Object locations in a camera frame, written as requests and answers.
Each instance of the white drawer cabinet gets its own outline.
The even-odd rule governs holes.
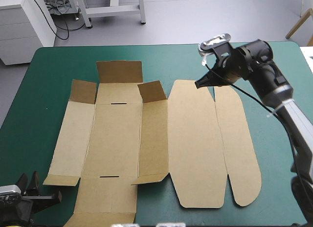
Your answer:
[[[36,0],[52,29],[44,0]],[[29,63],[37,49],[54,45],[55,35],[33,0],[0,0],[0,59],[6,65]]]

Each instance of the drawer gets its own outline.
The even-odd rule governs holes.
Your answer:
[[[0,40],[11,40],[36,36],[37,34],[30,23],[0,25]]]
[[[29,20],[22,8],[9,8],[0,10],[0,25],[28,22]]]
[[[37,37],[0,41],[0,59],[6,65],[30,63],[37,49],[42,47]]]

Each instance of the black cable wire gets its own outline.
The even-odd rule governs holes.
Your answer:
[[[69,30],[68,30],[67,22],[64,20],[64,21],[65,21],[65,26],[67,27],[67,37],[66,37],[66,38],[62,38],[62,37],[58,36],[57,33],[54,32],[54,30],[52,29],[52,27],[51,27],[51,25],[50,25],[50,23],[49,23],[47,17],[45,16],[45,13],[43,12],[43,10],[41,9],[41,7],[39,6],[38,2],[37,2],[36,0],[33,0],[33,1],[34,1],[34,2],[37,4],[37,6],[39,7],[41,13],[43,14],[43,16],[44,16],[44,18],[45,18],[45,21],[47,22],[47,24],[49,25],[50,29],[51,29],[52,32],[55,34],[55,36],[58,37],[58,38],[61,39],[61,40],[67,40],[67,39],[69,38]]]
[[[48,10],[57,9],[57,7],[53,6],[52,4],[46,3],[46,5],[51,6],[50,8],[48,8]],[[79,30],[79,29],[83,28],[84,25],[85,25],[85,23],[83,23],[79,28],[68,29],[68,30],[69,30],[69,31]],[[60,26],[58,26],[57,24],[55,24],[55,26],[56,26],[57,28],[61,29],[61,30],[66,30],[66,31],[67,31],[67,29],[65,29],[65,28],[63,28],[63,27],[60,27]]]
[[[79,29],[83,28],[84,25],[85,25],[85,23],[83,23],[79,28],[68,29],[68,30],[69,30],[69,31],[79,30]],[[60,28],[61,30],[67,30],[67,29],[64,29],[64,28],[62,28],[62,27],[60,27],[60,26],[58,26],[58,25],[55,25],[55,26],[56,26],[57,28]]]
[[[277,114],[273,113],[266,105],[264,105],[261,101],[259,101],[257,98],[255,98],[254,96],[250,95],[249,93],[247,93],[246,91],[244,91],[243,89],[241,89],[240,87],[230,83],[228,80],[226,80],[225,78],[221,77],[219,74],[217,74],[215,71],[213,71],[207,64],[205,64],[205,67],[211,71],[213,74],[215,74],[217,77],[219,77],[220,79],[222,79],[223,81],[225,81],[226,83],[228,83],[230,86],[232,86],[233,88],[241,91],[243,94],[247,95],[248,97],[252,98],[253,100],[255,100],[257,103],[259,103],[265,110],[267,110],[268,112],[270,112],[275,118],[277,118],[277,120],[282,124],[282,126],[284,127],[286,133],[287,133],[287,136],[288,136],[288,139],[289,139],[289,143],[290,143],[290,147],[291,147],[291,152],[292,152],[292,158],[293,158],[293,164],[294,164],[294,169],[295,169],[295,172],[300,180],[300,184],[302,186],[302,189],[304,190],[305,192],[305,195],[307,196],[307,199],[309,200],[310,202],[310,205],[311,207],[313,208],[313,203],[312,203],[312,200],[310,199],[310,196],[309,194],[307,193],[306,189],[305,189],[305,186],[303,184],[303,181],[302,181],[302,178],[299,174],[299,170],[297,168],[297,164],[296,164],[296,152],[295,152],[295,146],[294,146],[294,143],[292,141],[292,138],[291,138],[291,135],[290,133],[288,132],[286,126],[283,124],[282,120],[280,119],[280,117],[278,117]]]

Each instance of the green tabletop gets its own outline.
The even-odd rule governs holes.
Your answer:
[[[313,76],[297,44],[270,43],[281,71],[294,87],[294,98],[313,119]],[[99,82],[96,61],[140,60],[145,82],[160,80],[170,93],[176,79],[199,79],[197,45],[82,46],[39,49],[23,79],[0,129],[0,185],[17,181],[34,170],[42,183],[48,173],[62,124],[72,79]],[[256,95],[249,82],[237,85]],[[286,133],[274,117],[239,93],[246,112],[255,152],[262,172],[259,197],[247,207],[235,205],[229,183],[220,209],[188,209],[179,205],[173,183],[164,181],[138,187],[136,222],[186,222],[189,225],[290,225],[304,223],[293,198],[290,181],[291,149]],[[56,187],[42,186],[43,194]],[[63,225],[72,215],[77,187],[60,187],[62,203],[36,215],[37,224]]]

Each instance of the cardboard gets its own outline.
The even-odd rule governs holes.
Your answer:
[[[138,87],[143,102],[154,102],[143,104],[136,183],[158,182],[170,172],[183,207],[221,207],[227,172],[214,101],[208,89],[197,90],[194,81],[175,81],[167,111],[159,81]]]
[[[67,227],[132,223],[136,213],[137,186],[131,184],[138,177],[141,63],[98,62],[97,68],[94,124]]]
[[[215,103],[207,88],[177,80],[167,100],[159,81],[142,84],[140,62],[97,62],[97,68],[96,101],[95,83],[73,81],[44,182],[71,186],[81,179],[67,227],[133,222],[137,184],[169,173],[184,207],[221,207],[228,174],[237,203],[253,201],[261,177],[252,178],[259,170],[236,93],[218,92]],[[229,125],[227,107],[239,115]],[[243,129],[233,132],[237,125]]]
[[[247,206],[259,195],[262,179],[243,104],[231,87],[215,87],[214,93],[234,199]]]
[[[183,207],[219,208],[229,175],[238,205],[256,199],[261,172],[242,102],[232,88],[215,88],[214,102],[207,88],[196,89],[194,81],[177,80],[166,111],[159,81],[138,87],[145,103],[139,178],[134,184],[159,182],[170,173]],[[167,114],[168,146],[164,142]]]
[[[96,84],[73,80],[53,159],[44,184],[75,186],[81,177],[93,123]]]

